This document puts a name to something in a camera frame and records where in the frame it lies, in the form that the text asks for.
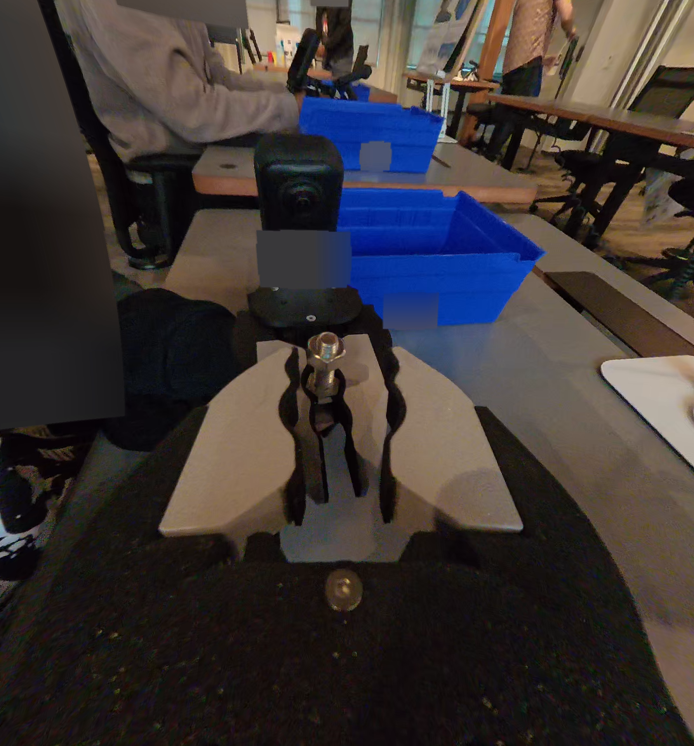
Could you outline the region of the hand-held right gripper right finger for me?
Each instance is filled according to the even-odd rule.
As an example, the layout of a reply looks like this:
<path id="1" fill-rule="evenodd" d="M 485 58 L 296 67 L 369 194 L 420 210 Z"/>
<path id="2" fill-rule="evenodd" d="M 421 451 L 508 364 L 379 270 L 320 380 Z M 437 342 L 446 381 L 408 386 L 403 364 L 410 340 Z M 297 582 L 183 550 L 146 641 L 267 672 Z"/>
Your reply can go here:
<path id="1" fill-rule="evenodd" d="M 472 400 L 406 349 L 392 349 L 379 507 L 409 533 L 447 526 L 520 534 L 523 521 Z"/>

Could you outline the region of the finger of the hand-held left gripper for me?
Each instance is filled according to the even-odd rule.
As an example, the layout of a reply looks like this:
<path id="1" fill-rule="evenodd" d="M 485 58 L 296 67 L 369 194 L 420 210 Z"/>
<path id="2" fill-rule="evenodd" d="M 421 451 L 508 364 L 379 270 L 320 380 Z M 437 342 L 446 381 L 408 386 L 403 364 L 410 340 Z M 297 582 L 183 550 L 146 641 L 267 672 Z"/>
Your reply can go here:
<path id="1" fill-rule="evenodd" d="M 287 487 L 287 500 L 289 504 L 305 504 L 308 498 L 315 504 L 325 504 L 329 496 L 323 442 L 316 428 L 317 408 L 306 387 L 312 368 L 302 348 L 279 340 L 257 344 L 258 362 L 278 352 L 286 354 L 284 370 L 288 378 L 278 412 L 296 448 L 296 475 L 291 479 L 293 486 Z"/>
<path id="2" fill-rule="evenodd" d="M 393 433 L 389 419 L 389 389 L 377 352 L 366 333 L 343 338 L 344 356 L 338 372 L 344 388 L 345 456 L 357 478 L 361 498 L 379 498 L 387 443 Z"/>

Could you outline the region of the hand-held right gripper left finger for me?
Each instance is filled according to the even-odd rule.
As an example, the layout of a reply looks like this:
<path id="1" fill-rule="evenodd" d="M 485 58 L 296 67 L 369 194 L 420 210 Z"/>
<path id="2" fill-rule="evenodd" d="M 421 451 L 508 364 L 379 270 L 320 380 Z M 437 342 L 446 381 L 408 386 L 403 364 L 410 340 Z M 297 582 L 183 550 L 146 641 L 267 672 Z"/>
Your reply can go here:
<path id="1" fill-rule="evenodd" d="M 250 535 L 286 525 L 296 448 L 278 412 L 286 354 L 255 363 L 207 406 L 158 530 L 166 538 L 220 535 L 244 551 Z"/>

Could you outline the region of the steel hex nut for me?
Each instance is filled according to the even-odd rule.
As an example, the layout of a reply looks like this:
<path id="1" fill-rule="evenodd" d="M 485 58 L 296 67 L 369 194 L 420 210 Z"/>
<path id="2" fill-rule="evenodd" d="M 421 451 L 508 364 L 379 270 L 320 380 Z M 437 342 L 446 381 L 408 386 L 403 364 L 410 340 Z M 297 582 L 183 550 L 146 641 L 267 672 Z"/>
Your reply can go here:
<path id="1" fill-rule="evenodd" d="M 345 355 L 344 341 L 335 333 L 323 332 L 309 339 L 307 353 L 314 367 L 335 366 Z"/>

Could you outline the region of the steel hex bolt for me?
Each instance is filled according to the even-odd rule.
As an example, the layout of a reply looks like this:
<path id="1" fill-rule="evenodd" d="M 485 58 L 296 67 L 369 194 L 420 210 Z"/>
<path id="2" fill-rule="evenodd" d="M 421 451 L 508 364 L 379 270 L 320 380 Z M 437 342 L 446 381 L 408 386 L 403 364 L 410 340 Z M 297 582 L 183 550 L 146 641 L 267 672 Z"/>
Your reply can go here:
<path id="1" fill-rule="evenodd" d="M 339 365 L 343 359 L 344 357 L 335 366 L 327 366 L 325 368 L 323 366 L 314 367 L 310 364 L 307 354 L 307 363 L 312 368 L 312 371 L 307 378 L 305 387 L 312 395 L 312 399 L 316 404 L 329 404 L 338 395 L 340 384 L 337 380 L 336 372 L 339 370 Z"/>

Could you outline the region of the blue divided plastic bin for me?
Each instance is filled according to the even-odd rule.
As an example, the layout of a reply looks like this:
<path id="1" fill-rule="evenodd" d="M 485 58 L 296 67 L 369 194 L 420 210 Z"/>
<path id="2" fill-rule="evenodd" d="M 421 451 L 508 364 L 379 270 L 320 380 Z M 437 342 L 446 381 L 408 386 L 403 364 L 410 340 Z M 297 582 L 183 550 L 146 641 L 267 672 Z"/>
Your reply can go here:
<path id="1" fill-rule="evenodd" d="M 386 296 L 436 295 L 439 326 L 495 322 L 546 250 L 466 192 L 346 189 L 351 286 L 383 314 Z"/>

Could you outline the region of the person's left forearm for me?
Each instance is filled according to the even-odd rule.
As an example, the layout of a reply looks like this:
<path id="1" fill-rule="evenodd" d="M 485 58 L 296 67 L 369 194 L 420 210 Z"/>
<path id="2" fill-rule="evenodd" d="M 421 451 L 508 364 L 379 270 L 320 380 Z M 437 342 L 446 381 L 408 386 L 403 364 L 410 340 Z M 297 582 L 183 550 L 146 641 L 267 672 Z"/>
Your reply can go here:
<path id="1" fill-rule="evenodd" d="M 154 288 L 119 301 L 118 321 L 125 414 L 103 432 L 118 448 L 150 452 L 240 373 L 236 317 L 219 303 Z"/>

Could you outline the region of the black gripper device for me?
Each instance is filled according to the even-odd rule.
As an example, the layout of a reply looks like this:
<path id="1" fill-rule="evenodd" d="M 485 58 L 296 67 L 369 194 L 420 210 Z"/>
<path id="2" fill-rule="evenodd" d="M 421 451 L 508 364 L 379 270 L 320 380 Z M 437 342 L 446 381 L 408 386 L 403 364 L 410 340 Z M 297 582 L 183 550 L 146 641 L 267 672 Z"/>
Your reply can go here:
<path id="1" fill-rule="evenodd" d="M 324 84 L 324 95 L 335 100 L 367 102 L 369 87 L 364 83 L 372 75 L 368 64 L 369 45 L 360 45 L 350 72 L 339 78 L 332 77 Z"/>
<path id="2" fill-rule="evenodd" d="M 308 88 L 309 70 L 315 60 L 318 46 L 319 38 L 317 31 L 307 28 L 297 45 L 288 70 L 286 85 L 292 94 L 295 95 Z"/>

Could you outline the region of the white desk stand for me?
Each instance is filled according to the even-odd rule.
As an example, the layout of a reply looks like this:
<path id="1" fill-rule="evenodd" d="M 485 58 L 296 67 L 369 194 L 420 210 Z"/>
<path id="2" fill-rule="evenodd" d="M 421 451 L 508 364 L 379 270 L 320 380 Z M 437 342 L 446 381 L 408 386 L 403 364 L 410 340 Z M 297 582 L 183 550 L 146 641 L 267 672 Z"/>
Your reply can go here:
<path id="1" fill-rule="evenodd" d="M 423 107 L 428 113 L 436 114 L 442 120 L 442 127 L 438 136 L 439 143 L 458 143 L 456 136 L 450 133 L 450 95 L 452 87 L 457 82 L 458 80 L 455 78 L 438 77 L 437 75 L 426 76 Z"/>
<path id="2" fill-rule="evenodd" d="M 613 359 L 600 373 L 694 470 L 694 356 Z"/>

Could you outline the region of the leaning poster board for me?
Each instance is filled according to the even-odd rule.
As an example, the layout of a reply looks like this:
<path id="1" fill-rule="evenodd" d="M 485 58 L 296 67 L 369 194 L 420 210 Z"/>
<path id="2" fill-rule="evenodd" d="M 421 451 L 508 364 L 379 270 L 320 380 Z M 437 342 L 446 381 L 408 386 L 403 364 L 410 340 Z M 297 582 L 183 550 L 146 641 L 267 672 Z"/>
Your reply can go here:
<path id="1" fill-rule="evenodd" d="M 433 78 L 457 73 L 487 1 L 441 1 L 416 69 Z"/>

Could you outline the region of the wooden desk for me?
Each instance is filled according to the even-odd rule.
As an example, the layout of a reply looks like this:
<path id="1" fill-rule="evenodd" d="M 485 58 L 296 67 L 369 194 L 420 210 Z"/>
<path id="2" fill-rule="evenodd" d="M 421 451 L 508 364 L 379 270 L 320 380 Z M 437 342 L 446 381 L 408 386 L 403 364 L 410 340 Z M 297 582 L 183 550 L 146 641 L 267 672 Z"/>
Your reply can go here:
<path id="1" fill-rule="evenodd" d="M 643 166 L 644 171 L 647 168 L 655 168 L 672 172 L 677 167 L 694 166 L 694 160 L 659 154 L 664 145 L 694 148 L 694 122 L 595 105 L 563 104 L 560 101 L 547 101 L 541 98 L 493 94 L 489 99 L 497 106 L 504 106 L 515 112 L 512 118 L 515 135 L 522 134 L 525 129 L 547 125 L 540 115 L 557 117 L 584 124 L 588 134 L 595 131 L 606 132 L 608 136 L 603 150 L 599 153 L 604 157 L 635 163 Z M 571 208 L 565 204 L 567 195 L 563 200 L 561 211 L 568 211 L 569 219 Z M 603 236 L 592 231 L 593 222 L 589 225 L 587 237 L 584 238 L 584 245 L 587 248 L 597 247 Z"/>

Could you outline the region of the white plastic bag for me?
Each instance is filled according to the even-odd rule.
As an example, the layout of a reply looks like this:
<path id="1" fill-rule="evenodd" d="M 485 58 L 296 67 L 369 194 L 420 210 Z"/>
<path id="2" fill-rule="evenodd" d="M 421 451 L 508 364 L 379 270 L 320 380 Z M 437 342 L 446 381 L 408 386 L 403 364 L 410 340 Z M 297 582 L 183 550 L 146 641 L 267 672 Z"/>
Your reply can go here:
<path id="1" fill-rule="evenodd" d="M 641 224 L 651 228 L 674 218 L 682 207 L 670 198 L 671 186 L 680 181 L 677 174 L 647 168 L 644 173 L 644 211 Z"/>

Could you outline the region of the wooden post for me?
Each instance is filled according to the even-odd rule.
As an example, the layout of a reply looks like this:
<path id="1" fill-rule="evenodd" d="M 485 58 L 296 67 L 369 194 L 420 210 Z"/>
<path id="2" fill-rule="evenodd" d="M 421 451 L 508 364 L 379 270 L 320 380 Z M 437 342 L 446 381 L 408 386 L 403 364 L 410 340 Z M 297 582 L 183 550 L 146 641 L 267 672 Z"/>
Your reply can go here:
<path id="1" fill-rule="evenodd" d="M 493 77 L 515 3 L 516 1 L 496 1 L 494 3 L 478 66 L 478 77 L 482 81 L 489 82 Z M 470 98 L 470 101 L 473 103 L 484 102 L 488 91 L 489 89 L 483 89 L 477 92 L 477 94 Z M 461 144 L 470 145 L 473 141 L 475 130 L 476 118 L 470 114 L 466 114 L 461 137 L 459 138 Z"/>

